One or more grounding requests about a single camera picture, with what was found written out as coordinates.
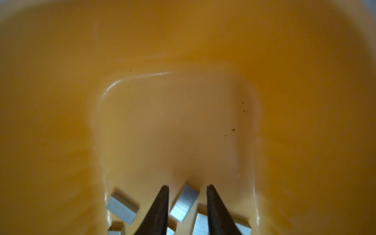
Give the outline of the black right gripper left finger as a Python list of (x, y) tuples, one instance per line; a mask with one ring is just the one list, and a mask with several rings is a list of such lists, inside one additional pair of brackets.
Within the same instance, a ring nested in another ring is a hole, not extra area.
[(161, 187), (144, 220), (134, 235), (166, 235), (168, 227), (169, 187)]

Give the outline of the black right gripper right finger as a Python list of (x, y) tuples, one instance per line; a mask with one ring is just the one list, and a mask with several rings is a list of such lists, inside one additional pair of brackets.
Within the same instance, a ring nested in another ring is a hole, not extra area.
[(214, 185), (207, 186), (207, 214), (210, 235), (241, 235)]

